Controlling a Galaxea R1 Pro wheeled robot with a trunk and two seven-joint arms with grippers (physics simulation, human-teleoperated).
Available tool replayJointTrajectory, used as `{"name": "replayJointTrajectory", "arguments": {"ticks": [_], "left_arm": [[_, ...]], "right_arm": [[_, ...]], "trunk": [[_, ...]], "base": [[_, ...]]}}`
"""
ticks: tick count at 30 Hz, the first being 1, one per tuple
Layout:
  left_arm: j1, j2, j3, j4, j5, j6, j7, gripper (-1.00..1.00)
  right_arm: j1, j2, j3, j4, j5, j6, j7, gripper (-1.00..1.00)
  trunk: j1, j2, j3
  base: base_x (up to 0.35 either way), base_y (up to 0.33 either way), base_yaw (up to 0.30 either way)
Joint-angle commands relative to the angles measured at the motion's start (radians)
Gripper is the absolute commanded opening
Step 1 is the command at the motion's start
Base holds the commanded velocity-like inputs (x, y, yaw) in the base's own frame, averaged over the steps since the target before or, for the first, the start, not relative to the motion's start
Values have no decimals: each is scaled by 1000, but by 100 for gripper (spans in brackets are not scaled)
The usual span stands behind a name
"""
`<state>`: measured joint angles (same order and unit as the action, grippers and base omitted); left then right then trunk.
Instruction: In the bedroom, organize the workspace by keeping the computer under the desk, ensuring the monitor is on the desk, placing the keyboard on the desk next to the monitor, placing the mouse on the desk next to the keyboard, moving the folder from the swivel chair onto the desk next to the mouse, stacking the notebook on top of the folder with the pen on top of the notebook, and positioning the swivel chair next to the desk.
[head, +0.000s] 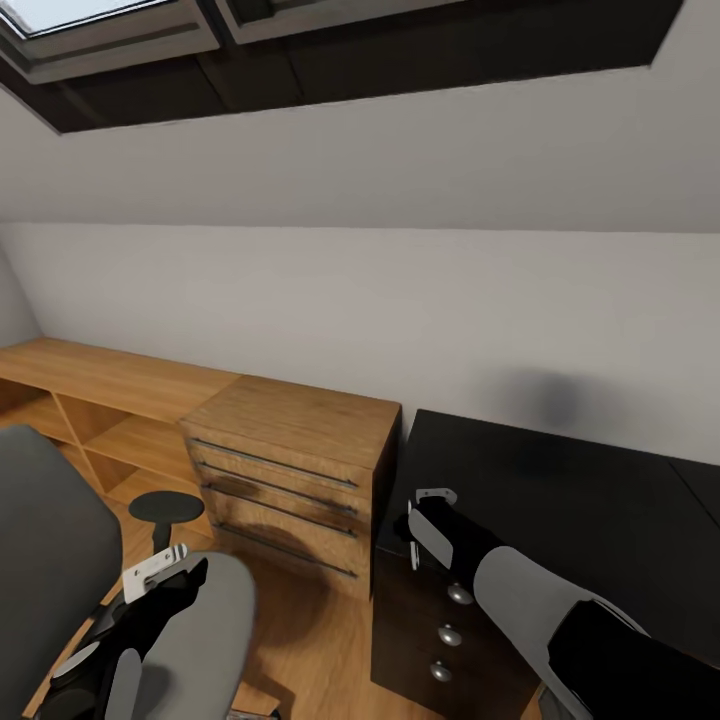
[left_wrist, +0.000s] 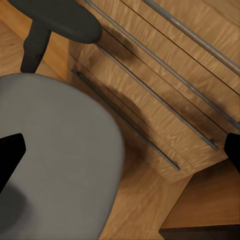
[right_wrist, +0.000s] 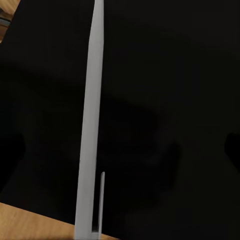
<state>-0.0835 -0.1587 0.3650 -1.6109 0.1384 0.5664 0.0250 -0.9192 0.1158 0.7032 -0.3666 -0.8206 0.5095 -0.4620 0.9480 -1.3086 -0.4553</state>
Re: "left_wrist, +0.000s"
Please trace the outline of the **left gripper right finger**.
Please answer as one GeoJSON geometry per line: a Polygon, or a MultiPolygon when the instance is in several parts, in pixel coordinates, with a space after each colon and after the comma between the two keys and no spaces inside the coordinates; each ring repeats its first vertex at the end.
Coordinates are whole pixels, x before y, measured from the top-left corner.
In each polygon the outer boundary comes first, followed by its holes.
{"type": "Polygon", "coordinates": [[[240,134],[227,134],[224,151],[240,173],[240,134]]]}

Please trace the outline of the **swivel chair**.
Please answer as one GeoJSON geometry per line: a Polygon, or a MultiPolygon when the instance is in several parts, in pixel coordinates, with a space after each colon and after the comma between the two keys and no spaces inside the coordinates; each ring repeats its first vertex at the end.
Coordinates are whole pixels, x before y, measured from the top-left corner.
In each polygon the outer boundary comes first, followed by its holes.
{"type": "Polygon", "coordinates": [[[100,102],[36,73],[52,32],[80,44],[103,36],[76,0],[7,0],[32,19],[20,72],[0,76],[0,139],[26,152],[0,193],[0,240],[99,240],[122,179],[122,131],[100,102]]]}

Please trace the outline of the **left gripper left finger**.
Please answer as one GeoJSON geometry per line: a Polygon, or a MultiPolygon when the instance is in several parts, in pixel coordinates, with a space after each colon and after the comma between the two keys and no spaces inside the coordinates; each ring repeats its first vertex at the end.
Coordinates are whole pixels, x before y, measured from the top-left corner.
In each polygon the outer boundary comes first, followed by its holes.
{"type": "Polygon", "coordinates": [[[21,133],[0,138],[0,193],[26,152],[21,133]]]}

